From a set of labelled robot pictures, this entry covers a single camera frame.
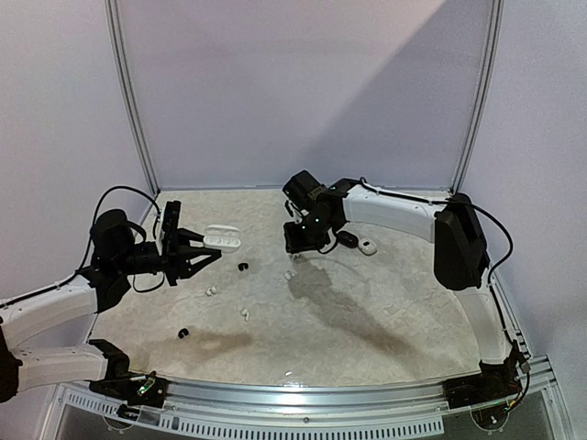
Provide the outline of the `white oval charging case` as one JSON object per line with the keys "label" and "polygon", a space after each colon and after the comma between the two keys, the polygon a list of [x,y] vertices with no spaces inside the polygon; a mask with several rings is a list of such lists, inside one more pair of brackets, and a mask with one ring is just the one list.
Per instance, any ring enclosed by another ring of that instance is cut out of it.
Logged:
{"label": "white oval charging case", "polygon": [[204,231],[203,243],[206,248],[234,253],[242,245],[241,231],[232,225],[208,225]]}

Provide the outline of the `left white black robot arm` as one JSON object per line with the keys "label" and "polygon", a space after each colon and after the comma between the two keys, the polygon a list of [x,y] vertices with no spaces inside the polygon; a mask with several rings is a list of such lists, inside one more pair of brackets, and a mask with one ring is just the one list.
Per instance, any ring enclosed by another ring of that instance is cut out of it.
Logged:
{"label": "left white black robot arm", "polygon": [[72,319],[117,306],[130,290],[129,277],[163,274],[174,286],[240,246],[238,231],[209,226],[203,234],[178,226],[181,204],[167,203],[161,233],[153,241],[121,209],[100,214],[90,229],[91,262],[70,279],[1,305],[1,400],[49,384],[87,380],[91,391],[129,406],[160,408],[169,382],[151,372],[135,376],[128,356],[104,339],[39,352],[23,343]]}

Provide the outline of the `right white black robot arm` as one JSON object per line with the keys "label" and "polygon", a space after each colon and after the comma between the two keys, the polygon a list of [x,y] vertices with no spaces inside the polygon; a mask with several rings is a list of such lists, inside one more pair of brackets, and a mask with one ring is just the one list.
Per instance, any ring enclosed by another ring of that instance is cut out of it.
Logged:
{"label": "right white black robot arm", "polygon": [[481,399],[492,400],[506,389],[509,373],[529,372],[497,297],[493,275],[499,265],[490,260],[479,218],[490,220],[504,235],[509,232],[468,195],[426,198],[391,192],[365,178],[325,185],[307,170],[291,177],[282,191],[291,217],[283,226],[285,250],[291,255],[333,250],[348,224],[380,226],[432,244],[433,274],[456,295],[476,337],[482,373],[473,387]]}

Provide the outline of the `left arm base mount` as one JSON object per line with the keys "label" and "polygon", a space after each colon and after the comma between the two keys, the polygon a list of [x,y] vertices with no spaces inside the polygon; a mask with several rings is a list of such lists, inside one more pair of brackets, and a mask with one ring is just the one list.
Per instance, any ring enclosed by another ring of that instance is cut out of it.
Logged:
{"label": "left arm base mount", "polygon": [[127,406],[162,408],[170,382],[154,371],[147,375],[126,376],[89,382],[89,390],[103,396],[118,399]]}

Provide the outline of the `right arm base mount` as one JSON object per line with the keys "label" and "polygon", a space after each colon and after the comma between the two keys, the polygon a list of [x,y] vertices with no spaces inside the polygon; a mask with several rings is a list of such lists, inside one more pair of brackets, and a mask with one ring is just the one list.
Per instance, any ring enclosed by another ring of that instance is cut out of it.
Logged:
{"label": "right arm base mount", "polygon": [[530,370],[503,365],[481,364],[481,372],[446,379],[442,393],[450,409],[492,404],[504,412],[511,411],[528,393]]}

